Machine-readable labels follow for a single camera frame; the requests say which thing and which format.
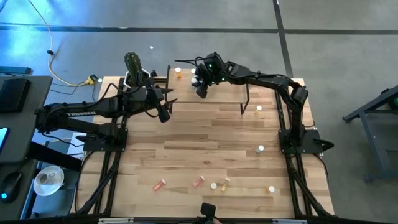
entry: green object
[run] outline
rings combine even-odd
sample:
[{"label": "green object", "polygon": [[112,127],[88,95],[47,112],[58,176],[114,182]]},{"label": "green object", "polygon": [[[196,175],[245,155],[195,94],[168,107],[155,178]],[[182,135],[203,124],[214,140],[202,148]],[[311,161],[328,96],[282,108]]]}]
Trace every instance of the green object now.
[{"label": "green object", "polygon": [[127,53],[124,56],[124,63],[130,74],[127,84],[131,87],[144,86],[147,77],[142,74],[141,61],[138,55],[134,52]]}]

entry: yellow plug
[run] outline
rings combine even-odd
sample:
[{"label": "yellow plug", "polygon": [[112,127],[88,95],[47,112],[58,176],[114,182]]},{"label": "yellow plug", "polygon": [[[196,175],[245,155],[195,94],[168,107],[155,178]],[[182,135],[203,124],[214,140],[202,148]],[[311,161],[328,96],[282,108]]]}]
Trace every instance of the yellow plug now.
[{"label": "yellow plug", "polygon": [[94,80],[91,77],[87,77],[87,80],[85,81],[86,85],[94,85]]}]

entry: concrete floor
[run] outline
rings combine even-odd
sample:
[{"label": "concrete floor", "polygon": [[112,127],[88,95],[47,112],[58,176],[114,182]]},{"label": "concrete floor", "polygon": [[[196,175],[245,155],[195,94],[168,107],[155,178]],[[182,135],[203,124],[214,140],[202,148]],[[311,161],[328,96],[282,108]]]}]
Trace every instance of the concrete floor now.
[{"label": "concrete floor", "polygon": [[[276,29],[272,0],[84,0],[33,3],[51,25],[104,27],[206,27]],[[394,0],[280,0],[286,29],[398,29]],[[9,0],[0,22],[42,24],[25,0]],[[143,67],[164,74],[173,60],[217,51],[224,59],[252,70],[285,73],[278,34],[54,32],[58,55],[53,69],[70,82],[123,75],[123,56],[137,52]],[[0,31],[0,64],[28,66],[34,75],[47,70],[49,35],[40,31]],[[341,117],[398,84],[396,35],[287,35],[295,78],[304,78],[310,91],[313,117],[323,139],[335,143],[325,153],[330,193],[338,216],[398,223],[398,180],[365,184],[375,172],[362,125]],[[71,88],[53,86],[54,90]],[[50,92],[47,103],[91,99],[91,86],[73,96]],[[55,132],[70,137],[66,131]],[[34,140],[42,142],[42,136]]]}]

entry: small white cylinder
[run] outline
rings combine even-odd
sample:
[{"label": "small white cylinder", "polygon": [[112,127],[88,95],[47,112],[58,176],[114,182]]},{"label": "small white cylinder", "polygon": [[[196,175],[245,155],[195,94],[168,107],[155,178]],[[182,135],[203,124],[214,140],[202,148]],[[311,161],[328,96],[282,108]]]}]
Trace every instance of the small white cylinder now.
[{"label": "small white cylinder", "polygon": [[257,153],[260,153],[264,150],[264,146],[260,145],[258,149],[256,149]]}]

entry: wooden tabletop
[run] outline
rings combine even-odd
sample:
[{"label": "wooden tabletop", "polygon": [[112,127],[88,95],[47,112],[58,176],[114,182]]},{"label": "wooden tabletop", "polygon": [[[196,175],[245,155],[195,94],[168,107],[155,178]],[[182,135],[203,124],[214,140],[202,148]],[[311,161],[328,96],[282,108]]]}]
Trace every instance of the wooden tabletop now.
[{"label": "wooden tabletop", "polygon": [[[119,78],[104,77],[99,95],[108,83],[119,83]],[[302,79],[295,80],[303,84]],[[111,88],[108,96],[115,94]],[[130,118],[112,216],[195,217],[202,202],[208,202],[217,206],[216,216],[221,218],[293,218],[285,157],[277,137],[274,91],[250,86],[250,97],[243,115],[235,104],[176,103],[172,118],[164,124],[145,113]],[[256,105],[262,106],[259,113],[255,113]],[[94,122],[110,119],[95,116]],[[308,101],[303,123],[313,124]],[[256,153],[259,145],[265,147],[261,154]],[[79,208],[98,185],[103,157],[103,152],[94,153],[83,169]],[[322,163],[313,155],[302,157],[309,189],[333,213]],[[201,175],[205,183],[194,188],[193,182]],[[222,192],[225,177],[231,182]],[[161,179],[167,184],[155,192],[153,186]],[[213,182],[219,186],[215,190],[210,189]],[[304,212],[301,190],[297,192]]]},{"label": "wooden tabletop", "polygon": [[196,88],[191,86],[194,77],[191,70],[182,69],[181,73],[182,77],[177,78],[174,68],[169,71],[168,88],[174,91],[167,95],[168,100],[177,98],[179,103],[245,103],[248,100],[246,85],[231,85],[227,82],[208,87],[207,97],[202,99],[195,93]]}]

